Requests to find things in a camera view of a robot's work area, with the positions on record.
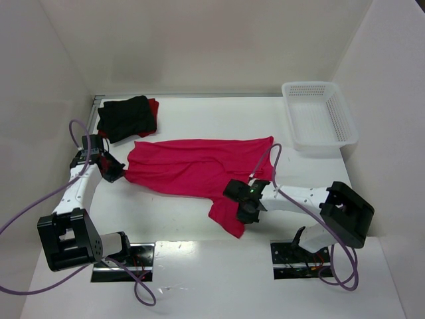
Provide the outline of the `pink t shirt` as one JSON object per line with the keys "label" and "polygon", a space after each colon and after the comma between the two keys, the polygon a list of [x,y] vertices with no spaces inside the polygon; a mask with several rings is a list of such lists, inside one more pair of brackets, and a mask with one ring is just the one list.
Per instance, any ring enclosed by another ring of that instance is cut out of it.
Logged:
{"label": "pink t shirt", "polygon": [[250,175],[271,180],[270,152],[274,138],[254,140],[170,140],[136,142],[124,176],[158,193],[210,199],[209,217],[227,233],[240,238],[245,226],[236,218],[237,203],[223,195],[232,179],[248,182]]}

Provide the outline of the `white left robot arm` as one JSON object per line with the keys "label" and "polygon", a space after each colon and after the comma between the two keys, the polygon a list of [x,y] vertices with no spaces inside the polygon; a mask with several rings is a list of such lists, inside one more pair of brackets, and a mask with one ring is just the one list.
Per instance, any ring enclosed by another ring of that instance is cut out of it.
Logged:
{"label": "white left robot arm", "polygon": [[123,176],[124,164],[105,149],[101,135],[82,137],[82,149],[70,163],[71,184],[52,214],[41,217],[37,223],[50,270],[56,272],[130,255],[129,239],[123,231],[101,235],[89,216],[98,184],[113,183]]}

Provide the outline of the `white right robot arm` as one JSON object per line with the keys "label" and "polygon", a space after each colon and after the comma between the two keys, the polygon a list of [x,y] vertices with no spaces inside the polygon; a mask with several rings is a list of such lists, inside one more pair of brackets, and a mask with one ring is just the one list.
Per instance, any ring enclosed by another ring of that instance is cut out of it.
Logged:
{"label": "white right robot arm", "polygon": [[291,211],[312,217],[316,224],[301,227],[295,246],[309,252],[339,243],[352,249],[365,245],[375,209],[347,184],[334,181],[329,187],[277,186],[254,179],[228,182],[223,195],[238,204],[236,218],[244,223],[259,222],[261,211]]}

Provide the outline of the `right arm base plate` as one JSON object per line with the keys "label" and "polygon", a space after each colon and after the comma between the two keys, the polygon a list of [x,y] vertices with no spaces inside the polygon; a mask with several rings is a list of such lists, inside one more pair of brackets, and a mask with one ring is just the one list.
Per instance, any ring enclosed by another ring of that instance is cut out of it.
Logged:
{"label": "right arm base plate", "polygon": [[317,253],[309,253],[292,247],[290,241],[270,243],[275,280],[333,278],[330,254],[327,247]]}

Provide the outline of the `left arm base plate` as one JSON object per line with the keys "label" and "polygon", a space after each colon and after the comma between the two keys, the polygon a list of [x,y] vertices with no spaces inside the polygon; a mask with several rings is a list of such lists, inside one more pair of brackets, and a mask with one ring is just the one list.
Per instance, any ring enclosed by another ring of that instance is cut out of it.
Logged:
{"label": "left arm base plate", "polygon": [[[154,243],[132,243],[130,253],[126,257],[117,257],[133,275],[140,276],[142,281],[151,282],[153,278]],[[93,266],[91,283],[132,282],[133,278],[120,266],[111,261],[102,261]]]}

